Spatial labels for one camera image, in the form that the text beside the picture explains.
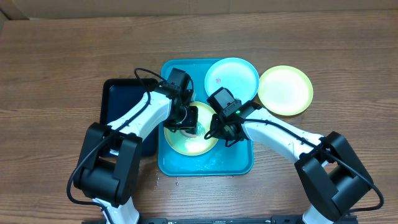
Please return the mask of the green plate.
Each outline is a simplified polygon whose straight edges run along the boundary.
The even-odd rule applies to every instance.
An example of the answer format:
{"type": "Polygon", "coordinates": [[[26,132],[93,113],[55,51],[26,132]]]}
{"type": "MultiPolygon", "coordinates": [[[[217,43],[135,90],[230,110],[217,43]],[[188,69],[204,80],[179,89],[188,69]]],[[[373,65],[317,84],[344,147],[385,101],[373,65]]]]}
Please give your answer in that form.
{"type": "Polygon", "coordinates": [[[257,94],[269,111],[282,116],[295,116],[311,104],[313,86],[301,70],[278,65],[260,76],[257,94]]]}
{"type": "Polygon", "coordinates": [[[217,138],[204,138],[210,130],[211,118],[215,111],[209,105],[199,101],[194,101],[190,105],[198,108],[196,136],[183,130],[173,133],[167,128],[164,128],[164,134],[166,141],[175,151],[186,156],[199,156],[208,152],[218,142],[217,138]]]}

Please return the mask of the light blue plate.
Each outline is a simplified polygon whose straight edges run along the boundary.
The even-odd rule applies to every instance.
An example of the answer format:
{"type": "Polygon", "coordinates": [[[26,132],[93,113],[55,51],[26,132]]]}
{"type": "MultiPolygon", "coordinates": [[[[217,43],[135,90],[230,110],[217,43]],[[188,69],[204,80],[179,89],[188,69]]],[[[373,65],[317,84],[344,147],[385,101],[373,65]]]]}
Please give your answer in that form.
{"type": "Polygon", "coordinates": [[[208,96],[219,88],[228,89],[235,98],[245,103],[253,100],[259,89],[259,74],[248,61],[230,57],[214,63],[205,75],[208,96]]]}

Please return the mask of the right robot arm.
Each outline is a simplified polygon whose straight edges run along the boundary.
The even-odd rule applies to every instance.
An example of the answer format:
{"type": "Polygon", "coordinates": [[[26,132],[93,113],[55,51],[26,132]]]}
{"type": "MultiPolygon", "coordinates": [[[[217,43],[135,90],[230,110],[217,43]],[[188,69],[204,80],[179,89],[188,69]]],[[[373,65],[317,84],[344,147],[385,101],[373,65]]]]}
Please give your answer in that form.
{"type": "Polygon", "coordinates": [[[302,183],[310,208],[304,223],[335,223],[373,187],[373,180],[347,139],[296,128],[273,116],[261,105],[242,103],[226,88],[219,88],[207,102],[214,109],[206,138],[218,138],[230,147],[239,141],[259,142],[289,160],[302,183]]]}

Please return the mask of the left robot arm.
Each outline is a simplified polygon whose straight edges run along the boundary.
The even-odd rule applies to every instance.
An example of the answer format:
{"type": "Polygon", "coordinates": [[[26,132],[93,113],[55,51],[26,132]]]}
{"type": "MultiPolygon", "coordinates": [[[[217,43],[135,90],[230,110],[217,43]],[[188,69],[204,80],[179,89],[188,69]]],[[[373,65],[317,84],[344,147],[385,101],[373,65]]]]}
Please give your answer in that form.
{"type": "Polygon", "coordinates": [[[193,80],[174,68],[168,78],[145,86],[140,102],[109,124],[87,129],[79,160],[67,184],[69,200],[98,206],[105,223],[137,223],[131,193],[139,174],[142,143],[159,124],[175,133],[197,131],[198,109],[192,106],[193,80]]]}

